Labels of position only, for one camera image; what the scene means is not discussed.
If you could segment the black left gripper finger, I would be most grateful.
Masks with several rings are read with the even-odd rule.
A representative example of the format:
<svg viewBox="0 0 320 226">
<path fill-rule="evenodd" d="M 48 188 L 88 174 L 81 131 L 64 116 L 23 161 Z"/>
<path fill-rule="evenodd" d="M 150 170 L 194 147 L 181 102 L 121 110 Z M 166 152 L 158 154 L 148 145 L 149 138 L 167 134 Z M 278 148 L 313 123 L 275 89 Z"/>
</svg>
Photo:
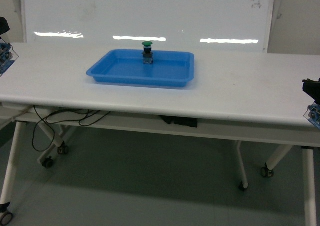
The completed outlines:
<svg viewBox="0 0 320 226">
<path fill-rule="evenodd" d="M 10 30 L 9 23 L 5 17 L 0 17 L 0 35 L 7 33 Z"/>
</svg>

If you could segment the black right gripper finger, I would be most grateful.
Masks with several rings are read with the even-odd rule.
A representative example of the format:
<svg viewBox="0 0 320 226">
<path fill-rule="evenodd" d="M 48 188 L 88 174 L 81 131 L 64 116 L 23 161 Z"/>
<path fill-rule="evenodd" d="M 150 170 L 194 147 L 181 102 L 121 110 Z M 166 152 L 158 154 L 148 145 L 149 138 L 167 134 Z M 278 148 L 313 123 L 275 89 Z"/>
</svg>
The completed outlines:
<svg viewBox="0 0 320 226">
<path fill-rule="evenodd" d="M 302 90 L 314 99 L 316 104 L 320 104 L 320 80 L 303 79 Z"/>
</svg>

